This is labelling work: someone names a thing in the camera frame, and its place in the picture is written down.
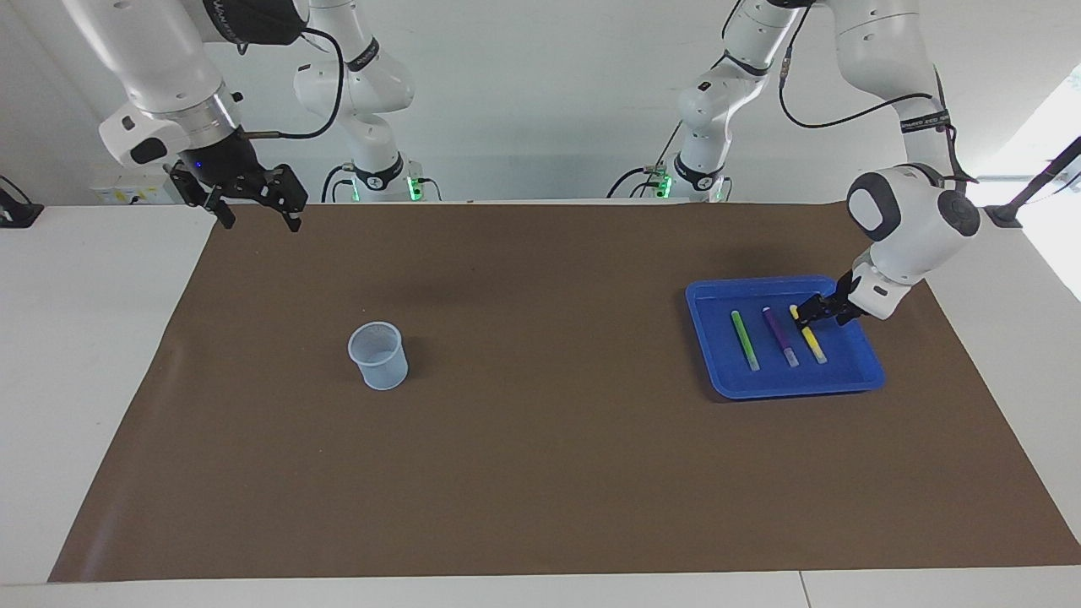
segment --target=black wire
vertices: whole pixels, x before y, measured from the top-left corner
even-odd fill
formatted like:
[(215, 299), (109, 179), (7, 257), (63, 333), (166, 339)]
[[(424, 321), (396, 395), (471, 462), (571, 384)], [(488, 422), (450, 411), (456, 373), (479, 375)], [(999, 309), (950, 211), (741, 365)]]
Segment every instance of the black wire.
[(15, 188), (15, 191), (18, 193), (19, 196), (22, 196), (23, 198), (26, 199), (26, 203), (27, 204), (34, 204), (34, 201), (30, 200), (30, 197), (26, 196), (26, 193), (23, 191), (23, 188), (16, 186), (15, 182), (12, 182), (11, 180), (9, 180), (8, 177), (4, 177), (3, 175), (0, 175), (0, 180), (2, 180), (5, 184), (8, 184), (9, 186), (11, 186), (12, 188)]
[(639, 188), (642, 188), (642, 196), (644, 197), (645, 190), (650, 188), (659, 188), (659, 187), (660, 187), (659, 182), (645, 182), (644, 184), (639, 184), (635, 186), (635, 189), (630, 190), (630, 198), (635, 198), (635, 195), (638, 194)]
[(632, 170), (626, 172), (623, 175), (623, 177), (619, 177), (616, 181), (615, 185), (612, 186), (612, 189), (609, 190), (608, 196), (604, 197), (604, 198), (612, 198), (612, 196), (615, 195), (615, 191), (617, 189), (619, 189), (619, 186), (622, 186), (624, 182), (626, 182), (627, 180), (630, 180), (631, 177), (633, 177), (635, 175), (638, 175), (639, 173), (645, 173), (645, 172), (646, 172), (646, 169), (644, 167), (639, 167), (638, 169), (632, 169)]
[(792, 39), (788, 42), (788, 49), (785, 51), (784, 66), (782, 67), (782, 70), (780, 70), (780, 82), (779, 82), (779, 85), (777, 87), (777, 95), (780, 98), (780, 109), (785, 113), (785, 116), (788, 118), (788, 120), (791, 120), (795, 124), (798, 124), (798, 125), (800, 125), (800, 127), (802, 127), (804, 129), (827, 129), (829, 127), (837, 127), (838, 124), (844, 124), (845, 122), (851, 122), (851, 121), (856, 120), (858, 118), (863, 118), (863, 117), (867, 116), (868, 114), (876, 113), (876, 111), (878, 111), (880, 109), (888, 108), (888, 107), (892, 106), (893, 104), (897, 104), (897, 103), (900, 103), (900, 102), (906, 102), (908, 100), (932, 100), (932, 101), (934, 101), (934, 97), (932, 95), (929, 95), (927, 93), (909, 93), (907, 95), (902, 95), (899, 97), (890, 100), (889, 102), (882, 102), (881, 104), (879, 104), (879, 105), (877, 105), (875, 107), (867, 108), (864, 111), (854, 114), (852, 116), (848, 116), (848, 117), (841, 118), (839, 120), (831, 120), (829, 122), (822, 122), (822, 123), (808, 123), (808, 122), (803, 122), (800, 119), (798, 119), (795, 116), (792, 116), (792, 113), (788, 110), (788, 104), (785, 102), (785, 83), (788, 80), (788, 68), (789, 68), (789, 66), (791, 64), (791, 61), (792, 61), (792, 50), (796, 47), (796, 39), (800, 35), (800, 30), (803, 29), (803, 24), (806, 23), (808, 15), (810, 15), (810, 14), (811, 14), (811, 9), (804, 9), (804, 11), (803, 11), (803, 18), (800, 19), (800, 25), (796, 28), (796, 34), (792, 35)]
[(338, 173), (345, 171), (345, 168), (338, 166), (331, 169), (331, 172), (326, 174), (326, 180), (323, 182), (323, 194), (319, 197), (319, 202), (326, 202), (326, 193), (331, 189), (331, 182), (334, 181), (334, 176)]
[(724, 195), (724, 202), (732, 200), (732, 190), (736, 188), (736, 181), (732, 177), (725, 177), (721, 180), (721, 188), (724, 188), (724, 182), (729, 183), (729, 194)]
[(331, 202), (337, 202), (337, 188), (338, 188), (338, 186), (342, 186), (342, 185), (351, 186), (352, 185), (352, 180), (341, 180), (338, 182), (335, 182), (334, 188), (331, 189)]
[(432, 180), (431, 177), (421, 177), (417, 181), (421, 182), (422, 184), (431, 184), (436, 186), (436, 195), (439, 197), (440, 202), (443, 201), (443, 190), (442, 188), (439, 187), (439, 182)]
[(331, 116), (326, 119), (326, 123), (319, 128), (318, 131), (312, 131), (311, 133), (282, 133), (280, 131), (256, 131), (252, 133), (246, 133), (245, 137), (249, 140), (315, 140), (316, 137), (322, 135), (323, 133), (330, 131), (331, 127), (334, 127), (334, 121), (337, 120), (338, 111), (342, 109), (342, 95), (345, 89), (345, 53), (342, 51), (342, 45), (338, 41), (334, 39), (333, 36), (326, 34), (325, 31), (320, 31), (310, 27), (306, 27), (303, 30), (305, 34), (310, 34), (312, 36), (319, 36), (320, 38), (325, 38), (334, 45), (334, 52), (338, 56), (338, 92), (337, 96), (334, 98), (334, 109), (331, 111)]
[(729, 13), (729, 18), (724, 19), (724, 27), (721, 28), (721, 38), (724, 38), (724, 35), (728, 34), (729, 24), (732, 23), (732, 17), (736, 16), (736, 11), (739, 10), (739, 4), (743, 4), (743, 0), (736, 0), (735, 6), (732, 6), (732, 12)]

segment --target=plastic tray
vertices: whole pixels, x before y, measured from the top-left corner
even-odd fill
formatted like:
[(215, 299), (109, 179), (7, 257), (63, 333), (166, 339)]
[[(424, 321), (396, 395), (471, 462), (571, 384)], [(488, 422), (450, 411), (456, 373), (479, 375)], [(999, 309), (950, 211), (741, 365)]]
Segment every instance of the plastic tray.
[[(829, 277), (778, 277), (699, 281), (686, 289), (691, 317), (713, 388), (730, 399), (770, 399), (809, 395), (862, 393), (881, 388), (885, 372), (859, 321), (814, 323), (812, 329), (829, 362), (818, 365), (803, 340), (788, 306), (815, 293), (832, 293)], [(800, 366), (791, 368), (762, 316), (770, 306), (787, 332)], [(758, 356), (760, 371), (751, 371), (732, 326), (739, 310)]]

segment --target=brown table cover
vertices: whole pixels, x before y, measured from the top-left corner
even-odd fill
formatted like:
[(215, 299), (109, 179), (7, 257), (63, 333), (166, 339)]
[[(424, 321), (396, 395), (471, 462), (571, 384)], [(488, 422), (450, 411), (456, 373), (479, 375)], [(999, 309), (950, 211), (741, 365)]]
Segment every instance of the brown table cover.
[[(52, 581), (1081, 563), (925, 286), (864, 321), (882, 391), (710, 388), (686, 286), (843, 273), (843, 207), (237, 215)], [(372, 320), (405, 335), (390, 393), (346, 355)]]

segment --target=white table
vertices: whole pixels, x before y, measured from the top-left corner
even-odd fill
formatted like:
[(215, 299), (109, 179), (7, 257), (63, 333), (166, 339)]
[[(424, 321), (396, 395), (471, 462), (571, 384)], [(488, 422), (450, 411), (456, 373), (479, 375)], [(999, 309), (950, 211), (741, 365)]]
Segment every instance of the white table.
[[(1081, 567), (44, 585), (211, 226), (187, 208), (52, 208), (0, 232), (0, 607), (1081, 602)], [(1081, 303), (1022, 233), (988, 222), (930, 282), (1078, 536)]]

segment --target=plastic cup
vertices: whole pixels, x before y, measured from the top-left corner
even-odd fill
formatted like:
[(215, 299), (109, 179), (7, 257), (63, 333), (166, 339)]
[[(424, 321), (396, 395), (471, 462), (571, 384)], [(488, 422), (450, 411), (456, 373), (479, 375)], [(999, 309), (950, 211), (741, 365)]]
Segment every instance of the plastic cup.
[(353, 332), (349, 339), (349, 358), (360, 368), (364, 384), (376, 391), (397, 388), (409, 374), (402, 334), (383, 321), (368, 323)]

